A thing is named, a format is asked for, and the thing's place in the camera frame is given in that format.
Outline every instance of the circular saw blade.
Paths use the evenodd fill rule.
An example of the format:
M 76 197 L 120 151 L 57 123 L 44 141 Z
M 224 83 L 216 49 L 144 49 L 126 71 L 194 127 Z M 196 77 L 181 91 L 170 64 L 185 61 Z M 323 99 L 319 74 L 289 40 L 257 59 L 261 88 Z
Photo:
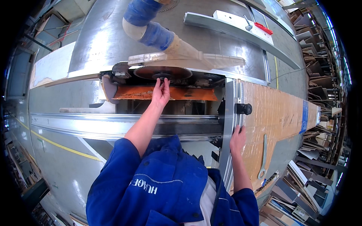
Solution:
M 153 80 L 167 78 L 170 81 L 189 78 L 192 75 L 192 72 L 186 68 L 164 66 L 144 66 L 135 69 L 133 73 L 140 78 Z

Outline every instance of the blue tape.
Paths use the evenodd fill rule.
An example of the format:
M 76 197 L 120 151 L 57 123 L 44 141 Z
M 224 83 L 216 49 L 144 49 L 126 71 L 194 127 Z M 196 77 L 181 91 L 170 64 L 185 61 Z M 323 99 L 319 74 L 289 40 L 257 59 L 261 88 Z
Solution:
M 146 26 L 153 18 L 163 4 L 154 0 L 133 0 L 128 4 L 124 19 L 135 26 Z
M 303 100 L 303 114 L 302 114 L 302 128 L 299 134 L 304 133 L 307 130 L 308 124 L 308 101 Z
M 143 37 L 139 40 L 145 46 L 152 46 L 164 51 L 173 41 L 174 33 L 162 27 L 159 23 L 150 22 Z

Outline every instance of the blue work jacket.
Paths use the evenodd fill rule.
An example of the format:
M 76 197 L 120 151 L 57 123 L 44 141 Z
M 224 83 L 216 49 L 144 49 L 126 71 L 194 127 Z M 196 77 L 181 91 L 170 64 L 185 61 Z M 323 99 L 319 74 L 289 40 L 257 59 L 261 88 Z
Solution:
M 95 225 L 172 225 L 203 220 L 200 197 L 207 176 L 216 184 L 211 225 L 259 225 L 253 191 L 230 196 L 218 169 L 182 151 L 177 135 L 151 140 L 143 158 L 123 138 L 88 194 L 87 220 Z

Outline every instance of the zipper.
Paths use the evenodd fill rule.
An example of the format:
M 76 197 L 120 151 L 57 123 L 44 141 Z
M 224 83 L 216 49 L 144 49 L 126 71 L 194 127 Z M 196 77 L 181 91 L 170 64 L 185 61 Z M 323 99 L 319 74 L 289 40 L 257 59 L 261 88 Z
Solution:
M 219 183 L 218 191 L 216 192 L 214 206 L 212 207 L 212 212 L 211 212 L 211 217 L 210 217 L 210 225 L 211 226 L 214 225 L 215 211 L 216 211 L 216 207 L 217 207 L 218 202 L 219 202 L 220 191 L 221 191 L 221 181 Z

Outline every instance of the black knob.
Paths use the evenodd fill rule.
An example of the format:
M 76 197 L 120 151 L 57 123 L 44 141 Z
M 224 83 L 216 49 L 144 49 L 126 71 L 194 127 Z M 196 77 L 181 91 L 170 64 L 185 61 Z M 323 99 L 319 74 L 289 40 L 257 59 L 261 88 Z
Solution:
M 251 104 L 236 103 L 236 113 L 250 115 L 253 111 Z

